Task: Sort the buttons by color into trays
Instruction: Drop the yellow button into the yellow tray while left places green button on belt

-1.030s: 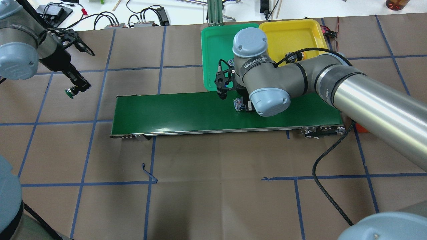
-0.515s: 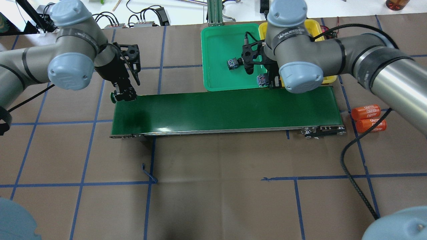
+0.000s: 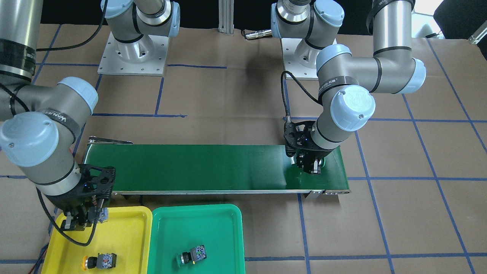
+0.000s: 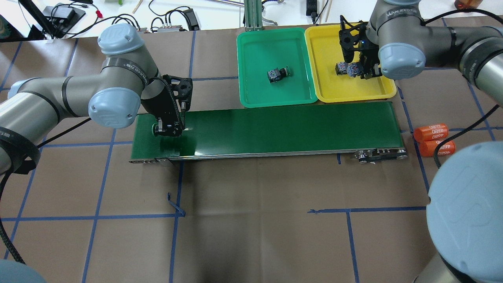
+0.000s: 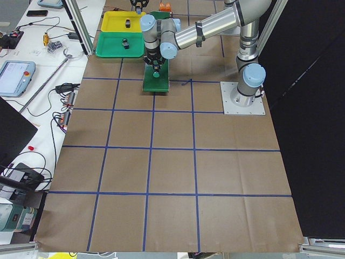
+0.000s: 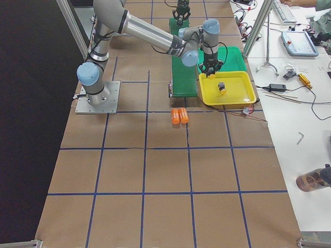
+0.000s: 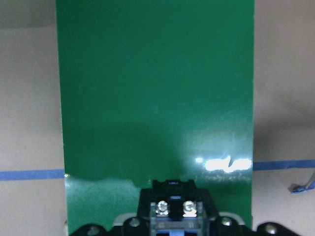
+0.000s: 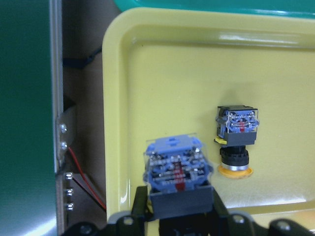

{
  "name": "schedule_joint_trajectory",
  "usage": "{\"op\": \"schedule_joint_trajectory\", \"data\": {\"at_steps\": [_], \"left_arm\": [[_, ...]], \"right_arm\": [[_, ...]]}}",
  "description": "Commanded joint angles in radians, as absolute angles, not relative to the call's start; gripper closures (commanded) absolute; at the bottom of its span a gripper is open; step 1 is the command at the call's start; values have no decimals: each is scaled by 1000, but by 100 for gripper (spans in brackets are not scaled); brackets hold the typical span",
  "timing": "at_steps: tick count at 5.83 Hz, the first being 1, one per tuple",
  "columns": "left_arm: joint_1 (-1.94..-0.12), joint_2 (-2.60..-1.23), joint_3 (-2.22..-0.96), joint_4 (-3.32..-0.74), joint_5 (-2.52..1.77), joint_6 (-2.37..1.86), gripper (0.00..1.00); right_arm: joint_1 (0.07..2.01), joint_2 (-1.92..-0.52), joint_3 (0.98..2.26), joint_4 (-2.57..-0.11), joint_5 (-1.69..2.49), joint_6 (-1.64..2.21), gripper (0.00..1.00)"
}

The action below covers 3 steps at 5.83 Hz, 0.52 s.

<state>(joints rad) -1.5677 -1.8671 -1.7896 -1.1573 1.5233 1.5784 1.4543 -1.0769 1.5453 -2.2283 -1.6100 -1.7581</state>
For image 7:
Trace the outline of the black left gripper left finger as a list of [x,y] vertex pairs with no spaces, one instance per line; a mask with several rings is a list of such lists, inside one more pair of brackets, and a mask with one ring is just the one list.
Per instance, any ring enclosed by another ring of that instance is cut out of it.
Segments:
[[123,223],[122,233],[124,236],[150,236],[151,235],[151,202],[152,191],[142,189],[138,202],[137,213]]

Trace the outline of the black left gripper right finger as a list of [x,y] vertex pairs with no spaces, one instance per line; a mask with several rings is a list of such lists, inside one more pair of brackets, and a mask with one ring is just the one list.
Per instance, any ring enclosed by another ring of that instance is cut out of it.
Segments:
[[200,190],[203,203],[203,235],[204,236],[232,236],[233,220],[228,216],[220,216],[210,193],[206,189]]

